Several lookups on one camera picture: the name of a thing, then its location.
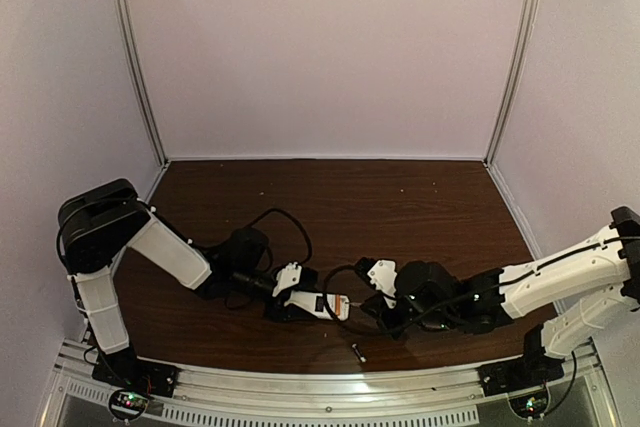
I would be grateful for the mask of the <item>white red remote control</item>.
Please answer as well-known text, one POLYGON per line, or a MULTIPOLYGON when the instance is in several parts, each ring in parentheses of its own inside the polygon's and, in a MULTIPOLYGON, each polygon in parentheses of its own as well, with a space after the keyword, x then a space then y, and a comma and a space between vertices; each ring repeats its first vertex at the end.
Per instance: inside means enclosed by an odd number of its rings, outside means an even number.
POLYGON ((342 295, 342 294, 328 293, 324 295, 322 293, 293 291, 290 299, 285 303, 285 305, 294 304, 298 307, 301 307, 307 310, 308 312, 312 313, 317 319, 335 320, 335 319, 338 319, 335 313, 333 312, 335 295, 342 295))

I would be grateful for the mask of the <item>orange battery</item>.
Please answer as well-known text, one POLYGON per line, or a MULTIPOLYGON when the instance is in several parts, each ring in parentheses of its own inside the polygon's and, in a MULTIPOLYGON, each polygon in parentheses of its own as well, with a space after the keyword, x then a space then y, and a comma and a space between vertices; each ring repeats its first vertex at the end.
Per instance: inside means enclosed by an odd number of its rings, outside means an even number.
POLYGON ((346 321, 349 317, 348 298, 342 295, 335 295, 333 312, 340 321, 346 321))

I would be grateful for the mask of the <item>black battery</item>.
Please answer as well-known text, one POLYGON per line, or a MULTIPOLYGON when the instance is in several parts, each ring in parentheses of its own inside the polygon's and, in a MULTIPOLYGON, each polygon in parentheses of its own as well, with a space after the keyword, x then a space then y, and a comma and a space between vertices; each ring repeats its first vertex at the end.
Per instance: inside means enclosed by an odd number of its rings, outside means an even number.
POLYGON ((361 363, 366 363, 367 362, 367 358, 364 355, 364 353, 361 351, 361 349, 359 348, 357 343, 353 343, 351 345, 351 348, 354 352, 354 354, 356 355, 356 357, 358 358, 358 361, 361 363))

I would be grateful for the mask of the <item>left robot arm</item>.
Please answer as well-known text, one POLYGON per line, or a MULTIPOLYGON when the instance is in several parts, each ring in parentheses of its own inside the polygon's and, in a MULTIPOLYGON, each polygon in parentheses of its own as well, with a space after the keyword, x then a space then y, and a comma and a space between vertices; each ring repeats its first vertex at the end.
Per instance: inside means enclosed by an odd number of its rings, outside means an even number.
POLYGON ((272 253, 268 237, 254 222, 212 247, 196 245, 143 202, 124 178, 67 200, 57 220, 57 253, 108 360, 137 357, 111 273, 113 259, 125 250, 142 255, 201 298, 238 292, 258 299, 265 317, 274 322, 312 320, 323 311, 316 271, 300 262, 275 274, 259 270, 272 253))

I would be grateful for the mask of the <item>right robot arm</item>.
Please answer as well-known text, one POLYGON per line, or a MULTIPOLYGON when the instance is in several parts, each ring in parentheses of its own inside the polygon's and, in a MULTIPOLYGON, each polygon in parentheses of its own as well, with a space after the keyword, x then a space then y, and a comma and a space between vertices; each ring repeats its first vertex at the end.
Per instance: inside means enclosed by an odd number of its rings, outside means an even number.
POLYGON ((441 264, 363 258, 357 275, 374 289, 363 305, 394 339, 409 327, 485 334, 571 296, 578 302, 525 337, 524 357, 564 359, 583 340, 639 307, 639 216, 628 207, 586 240, 536 261, 458 280, 441 264))

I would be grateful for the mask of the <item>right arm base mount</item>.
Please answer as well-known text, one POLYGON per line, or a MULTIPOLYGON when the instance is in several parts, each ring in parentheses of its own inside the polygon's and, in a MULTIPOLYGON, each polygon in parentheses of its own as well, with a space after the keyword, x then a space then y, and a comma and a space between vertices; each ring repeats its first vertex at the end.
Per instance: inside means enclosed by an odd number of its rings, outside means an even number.
POLYGON ((512 413, 532 422, 551 414, 548 383, 564 376, 560 359, 527 361, 524 357, 483 364, 477 368, 486 397, 508 395, 512 413))

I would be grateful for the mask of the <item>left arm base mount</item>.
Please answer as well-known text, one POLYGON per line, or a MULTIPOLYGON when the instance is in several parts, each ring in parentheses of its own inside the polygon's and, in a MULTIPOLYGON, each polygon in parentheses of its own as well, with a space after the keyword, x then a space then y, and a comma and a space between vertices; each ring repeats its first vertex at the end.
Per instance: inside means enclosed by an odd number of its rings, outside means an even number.
POLYGON ((173 396, 178 373, 174 365, 113 354, 97 360, 92 379, 115 388, 107 409, 117 421, 128 425, 138 420, 152 401, 173 396))

